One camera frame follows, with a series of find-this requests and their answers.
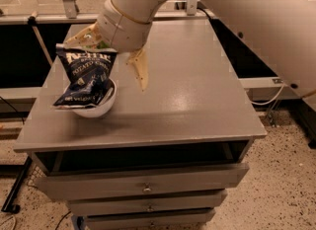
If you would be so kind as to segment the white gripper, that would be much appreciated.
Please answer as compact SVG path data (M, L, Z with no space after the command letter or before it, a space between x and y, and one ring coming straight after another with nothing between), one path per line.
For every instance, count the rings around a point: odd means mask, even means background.
M140 89L148 86L148 58L143 48L147 42L151 23L138 23L119 11L112 0L104 3L97 23L83 29L64 42L66 48L91 46L102 40L118 52L131 52L128 63L133 67Z

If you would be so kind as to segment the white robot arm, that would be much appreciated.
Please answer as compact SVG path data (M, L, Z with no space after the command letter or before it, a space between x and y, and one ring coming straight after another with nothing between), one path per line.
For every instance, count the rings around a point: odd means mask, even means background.
M167 0L107 0L97 22L67 48L104 42L119 52L142 49ZM315 0L200 0L235 36L316 109Z

